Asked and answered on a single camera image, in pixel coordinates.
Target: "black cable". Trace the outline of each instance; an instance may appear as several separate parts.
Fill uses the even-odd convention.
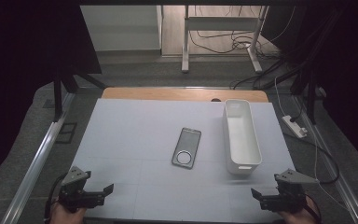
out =
[[[338,167],[337,162],[334,160],[333,156],[330,153],[328,153],[326,150],[324,150],[321,147],[315,146],[315,144],[313,144],[311,142],[308,142],[308,141],[305,141],[305,140],[302,140],[302,139],[298,139],[297,137],[294,137],[289,133],[283,133],[283,134],[288,136],[288,137],[294,138],[294,139],[296,139],[296,140],[298,140],[300,142],[303,142],[305,144],[317,147],[318,150],[320,150],[334,164],[335,170],[336,170],[336,176],[334,178],[332,178],[331,180],[327,180],[327,181],[320,181],[319,183],[323,184],[323,185],[336,183],[336,181],[339,179],[339,167]]]
[[[233,85],[234,82],[240,82],[240,80],[234,80],[234,81],[232,81],[232,82],[229,83],[229,88],[230,88],[231,90],[232,90],[232,85]]]
[[[199,6],[199,10],[200,10],[201,16],[203,16],[201,6]],[[197,16],[197,6],[194,6],[194,15]]]
[[[274,63],[270,68],[268,68],[267,70],[265,70],[262,74],[257,75],[257,76],[254,76],[254,77],[247,77],[246,79],[239,81],[237,84],[235,84],[235,86],[232,88],[232,90],[235,90],[241,83],[247,82],[247,81],[252,80],[252,79],[254,79],[254,78],[255,78],[255,81],[254,81],[254,85],[255,85],[255,83],[257,82],[257,80],[259,80],[261,77],[265,76],[266,74],[268,74],[268,73],[274,71],[275,69],[277,69],[278,67],[280,67],[280,66],[284,63],[284,61],[281,62],[281,60],[282,60],[282,59],[280,59],[279,61],[277,61],[276,63]]]
[[[318,204],[315,202],[315,200],[314,200],[312,197],[309,196],[309,194],[305,194],[305,196],[306,196],[306,197],[309,197],[309,198],[312,200],[313,204],[315,204],[316,209],[318,210],[318,211],[317,211],[317,212],[318,212],[318,215],[319,215],[318,217],[319,217],[319,219],[320,219],[321,222],[322,222],[322,213],[321,213],[321,209],[319,208]]]
[[[322,224],[322,219],[310,208],[307,204],[304,206],[304,209],[310,213],[310,215],[315,218],[317,224]]]
[[[288,52],[285,52],[285,53],[284,53],[284,57],[287,58],[287,57],[289,57],[291,54],[294,54],[294,53],[298,52],[299,50],[302,50],[303,48],[305,48],[306,46],[308,46],[308,45],[309,45],[308,42],[311,41],[312,38],[314,38],[315,35],[317,35],[318,32],[324,27],[325,23],[327,22],[327,19],[328,19],[328,18],[324,18],[324,19],[321,21],[321,23],[315,28],[315,30],[314,30],[310,35],[308,35],[307,38],[301,43],[301,45],[297,46],[295,49],[292,49],[292,50],[290,50],[290,51],[288,51]]]
[[[255,83],[261,79],[261,77],[265,76],[266,74],[268,73],[271,73],[273,71],[275,71],[276,69],[278,69],[279,67],[281,67],[284,63],[286,62],[286,60],[284,58],[281,58],[280,60],[278,60],[276,63],[274,63],[272,66],[270,66],[267,70],[264,70],[263,73],[262,73],[262,76],[258,77],[252,87],[255,89]]]
[[[300,69],[300,71],[299,71],[299,78],[300,78],[300,83],[302,83],[302,81],[301,81],[302,69]],[[297,116],[290,118],[290,122],[295,122],[301,116],[301,113],[303,111],[303,107],[304,107],[304,104],[301,104],[300,112],[298,113]]]
[[[243,7],[243,6],[240,7],[240,12],[238,13],[238,16],[241,15],[242,7]]]
[[[191,35],[191,31],[188,32],[188,33],[190,34],[191,42],[193,42],[193,44],[194,44],[195,46],[200,47],[200,48],[202,48],[202,49],[207,49],[207,50],[210,50],[210,51],[212,51],[212,52],[222,53],[222,54],[223,54],[223,53],[230,53],[231,51],[236,50],[236,49],[230,49],[230,50],[228,50],[228,51],[217,51],[217,50],[214,50],[214,49],[208,49],[208,48],[206,48],[206,47],[204,47],[204,46],[202,46],[202,45],[196,44],[196,42],[194,42],[194,40],[193,40],[193,36]]]
[[[252,12],[252,14],[253,14],[254,17],[255,17],[255,13],[252,11],[252,6],[249,6],[249,8],[251,9],[251,12]]]
[[[235,34],[224,34],[224,35],[200,35],[199,31],[197,31],[197,34],[199,35],[199,37],[202,38],[214,38],[214,37],[221,37],[221,36],[226,36],[226,35],[246,35],[246,34],[250,34],[252,32],[239,32],[239,33],[235,33]]]
[[[240,35],[240,36],[234,37],[234,32],[232,32],[232,34],[231,34],[232,48],[235,48],[235,49],[248,49],[250,47],[251,42],[250,41],[238,41],[237,39],[239,39],[239,38],[248,38],[248,39],[252,40],[252,38],[250,36],[246,36],[246,35]]]
[[[290,71],[290,73],[295,73],[295,72],[301,71],[302,68],[304,67],[304,65],[305,65],[305,62],[301,63],[301,64],[298,65],[297,67],[293,68],[293,69]]]
[[[258,77],[260,77],[260,76],[262,76],[262,75],[258,75],[258,76],[254,76],[254,77],[247,77],[246,79],[243,79],[243,80],[239,81],[237,84],[235,84],[234,87],[232,88],[232,90],[235,90],[241,83],[246,82],[246,81],[249,81],[249,80],[252,80],[253,78],[258,78]]]
[[[261,59],[281,59],[281,58],[283,58],[283,56],[277,56],[277,55],[266,55],[264,52],[263,52],[263,50],[262,50],[262,48],[261,48],[261,46],[263,46],[262,44],[260,44],[260,42],[258,42],[259,43],[259,49],[257,49],[257,48],[255,48],[255,54],[256,54],[256,56],[258,57],[258,58],[261,58]]]
[[[231,10],[234,8],[234,6],[230,6],[229,7],[229,11],[228,11],[228,13],[226,14],[226,16],[231,12]]]
[[[51,205],[57,202],[57,201],[55,201],[55,202],[52,202],[52,201],[51,201],[51,200],[52,200],[52,197],[53,197],[54,190],[55,190],[55,188],[57,187],[58,183],[59,183],[61,180],[63,180],[63,179],[66,177],[67,174],[68,174],[68,173],[65,173],[65,174],[63,174],[63,175],[60,175],[60,176],[55,180],[54,184],[51,186],[50,194],[48,195],[48,200],[46,201],[46,204],[45,204],[45,219],[44,219],[45,224],[49,224],[49,223],[50,223],[50,219],[51,219],[51,217],[50,217]]]

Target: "metal rail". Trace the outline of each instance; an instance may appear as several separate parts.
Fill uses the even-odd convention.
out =
[[[297,106],[300,105],[300,102],[297,100],[296,97],[295,102]],[[307,128],[311,130],[312,134],[314,135],[313,137],[316,138],[317,144],[331,154],[331,151],[325,143],[324,139],[322,138],[322,135],[319,132],[317,125],[313,125],[305,113],[302,113],[301,117],[306,122]],[[336,176],[337,172],[335,170],[334,164],[323,153],[321,153],[321,157],[329,174],[331,176]],[[344,174],[342,173],[339,174],[339,179],[336,182],[336,188],[340,196],[344,200],[345,204],[347,205],[348,211],[351,214],[353,221],[355,223],[358,223],[358,200],[356,195],[353,193],[353,190],[351,189],[350,185],[348,184]]]
[[[48,154],[57,138],[58,133],[62,127],[63,122],[66,119],[66,116],[69,111],[69,107],[74,99],[75,95],[73,93],[67,93],[63,100],[62,104],[62,115],[57,122],[52,122],[48,128],[48,132],[45,135],[39,149],[34,156],[30,167],[28,168],[25,177],[22,179],[22,182],[17,190],[13,200],[11,201],[10,206],[7,209],[7,212],[4,215],[1,223],[17,223],[24,206],[26,205],[31,192],[34,188],[37,178],[42,171],[45,161],[48,158]]]

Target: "black curtain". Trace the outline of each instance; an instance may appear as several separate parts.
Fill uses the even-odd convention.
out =
[[[318,59],[324,107],[358,150],[358,1],[350,1]]]
[[[0,0],[0,164],[33,102],[35,91],[74,66],[101,69],[75,1]]]

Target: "metal frame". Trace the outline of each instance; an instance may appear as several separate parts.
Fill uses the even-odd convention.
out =
[[[255,71],[257,73],[261,73],[263,71],[256,56],[255,45],[257,44],[257,39],[260,36],[261,27],[263,26],[264,19],[266,18],[268,7],[262,7],[258,18],[188,17],[188,6],[185,6],[185,8],[185,34],[182,50],[183,73],[188,73],[189,70],[188,34],[190,31],[253,31],[254,36],[252,43],[250,45],[246,45],[246,49]]]
[[[45,165],[48,154],[54,145],[55,139],[60,132],[61,126],[66,119],[69,107],[74,98],[75,95],[73,93],[66,94],[63,100],[61,117],[57,122],[52,122],[48,128],[48,132],[46,133],[45,138],[37,150],[36,155],[34,156],[34,160],[28,168],[25,177],[22,179],[19,189],[11,201],[11,204],[8,207],[1,223],[17,223],[19,220],[22,210],[24,209],[24,206],[26,205],[31,195],[32,189],[34,188],[34,184],[36,183],[36,180],[39,177],[43,166]]]
[[[81,6],[326,6],[342,0],[77,0]]]

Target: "table leg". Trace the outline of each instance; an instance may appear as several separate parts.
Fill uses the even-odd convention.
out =
[[[61,76],[58,71],[54,75],[54,108],[55,115],[53,122],[57,122],[62,114]]]
[[[188,73],[188,6],[185,14],[185,36],[182,49],[182,72]]]
[[[264,19],[266,18],[267,13],[267,7],[262,7],[260,15],[258,15],[257,25],[255,27],[254,36],[252,39],[252,43],[250,45],[246,46],[246,49],[248,50],[249,57],[251,58],[252,65],[255,68],[255,71],[257,73],[263,72],[260,66],[260,62],[257,59],[256,53],[255,53],[255,46],[257,44],[257,39],[260,36],[261,27],[263,26]]]

